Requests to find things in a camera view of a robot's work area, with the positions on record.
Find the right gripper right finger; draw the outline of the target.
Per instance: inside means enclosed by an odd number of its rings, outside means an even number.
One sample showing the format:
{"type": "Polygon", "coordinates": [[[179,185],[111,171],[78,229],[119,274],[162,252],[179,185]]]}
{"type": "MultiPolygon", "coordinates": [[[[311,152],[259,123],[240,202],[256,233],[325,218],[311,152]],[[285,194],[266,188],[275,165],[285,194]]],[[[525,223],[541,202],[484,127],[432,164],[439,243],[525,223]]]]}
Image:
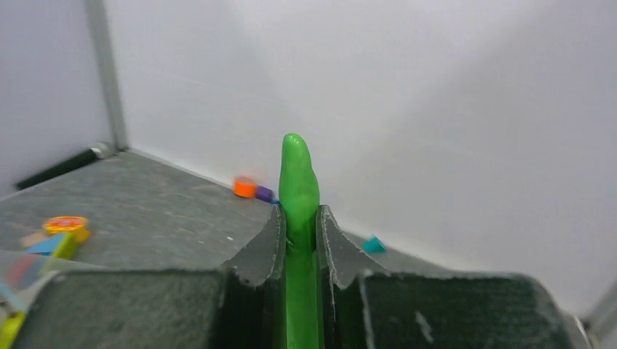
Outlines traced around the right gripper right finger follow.
{"type": "Polygon", "coordinates": [[[582,323],[535,279],[382,266],[316,217],[323,348],[589,348],[582,323]]]}

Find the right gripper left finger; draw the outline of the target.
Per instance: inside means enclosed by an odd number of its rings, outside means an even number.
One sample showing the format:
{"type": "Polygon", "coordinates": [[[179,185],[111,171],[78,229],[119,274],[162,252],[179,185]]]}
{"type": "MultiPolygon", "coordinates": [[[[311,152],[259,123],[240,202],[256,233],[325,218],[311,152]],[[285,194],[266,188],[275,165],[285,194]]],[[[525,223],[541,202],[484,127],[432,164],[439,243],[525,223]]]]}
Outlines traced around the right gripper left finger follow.
{"type": "Polygon", "coordinates": [[[285,216],[210,270],[71,270],[36,296],[14,348],[284,348],[285,216]]]}

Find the green cucumber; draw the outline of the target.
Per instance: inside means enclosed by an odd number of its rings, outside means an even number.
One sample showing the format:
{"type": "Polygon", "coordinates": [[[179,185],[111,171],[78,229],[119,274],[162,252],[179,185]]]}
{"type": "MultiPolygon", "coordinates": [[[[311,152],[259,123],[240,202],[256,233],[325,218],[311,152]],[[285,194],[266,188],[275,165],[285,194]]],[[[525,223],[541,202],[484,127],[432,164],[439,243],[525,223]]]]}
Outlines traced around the green cucumber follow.
{"type": "Polygon", "coordinates": [[[316,215],[319,184],[305,140],[282,141],[279,200],[286,220],[286,330],[288,348],[319,348],[316,215]]]}

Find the clear zip top bag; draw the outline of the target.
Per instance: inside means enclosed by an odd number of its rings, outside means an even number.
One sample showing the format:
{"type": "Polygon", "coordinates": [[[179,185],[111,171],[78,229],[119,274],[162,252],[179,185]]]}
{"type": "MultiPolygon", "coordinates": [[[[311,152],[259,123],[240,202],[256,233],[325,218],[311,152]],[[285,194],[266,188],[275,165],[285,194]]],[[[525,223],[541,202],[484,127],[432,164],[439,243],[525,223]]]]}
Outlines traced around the clear zip top bag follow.
{"type": "Polygon", "coordinates": [[[1,251],[1,347],[10,348],[37,294],[57,273],[94,265],[26,252],[1,251]]]}

